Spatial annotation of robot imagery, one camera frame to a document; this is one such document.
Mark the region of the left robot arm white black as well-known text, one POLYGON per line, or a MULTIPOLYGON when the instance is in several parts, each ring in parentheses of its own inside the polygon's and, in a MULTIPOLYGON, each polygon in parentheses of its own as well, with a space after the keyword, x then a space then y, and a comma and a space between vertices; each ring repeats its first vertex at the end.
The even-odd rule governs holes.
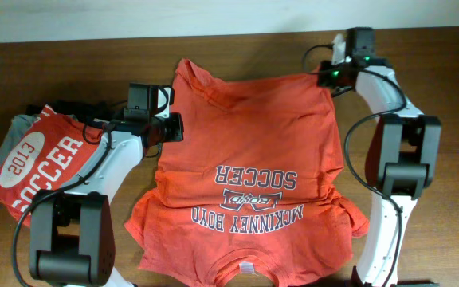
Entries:
POLYGON ((183 139, 182 117, 171 112, 170 85, 131 83, 127 104, 101 122, 103 135, 83 167, 56 190, 40 190, 31 218, 29 273, 51 286, 129 286, 115 267, 110 204, 128 173, 151 147, 183 139))

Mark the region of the orange McKinney Boyd soccer t-shirt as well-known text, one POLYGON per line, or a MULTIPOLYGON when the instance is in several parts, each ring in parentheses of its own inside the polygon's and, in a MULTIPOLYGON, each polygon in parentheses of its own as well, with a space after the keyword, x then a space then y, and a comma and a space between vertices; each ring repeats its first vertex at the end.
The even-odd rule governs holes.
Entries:
POLYGON ((223 286, 245 269, 277 286, 337 272, 369 222, 343 197, 330 92, 309 74, 226 82, 193 61, 175 71, 184 138, 165 143, 155 188, 126 229, 139 267, 189 286, 223 286))

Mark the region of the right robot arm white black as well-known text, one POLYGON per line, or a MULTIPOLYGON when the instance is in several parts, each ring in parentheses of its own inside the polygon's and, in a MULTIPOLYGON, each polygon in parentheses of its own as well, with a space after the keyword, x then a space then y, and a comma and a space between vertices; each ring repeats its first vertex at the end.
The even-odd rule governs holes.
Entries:
POLYGON ((371 191, 370 229, 348 286, 397 286, 398 262, 407 223, 423 191, 433 182, 441 121, 417 108, 400 88, 387 59, 375 52, 371 27, 354 27, 329 44, 332 58, 320 64, 318 84, 336 95, 359 94, 371 114, 352 125, 343 144, 368 120, 377 125, 357 180, 371 191))

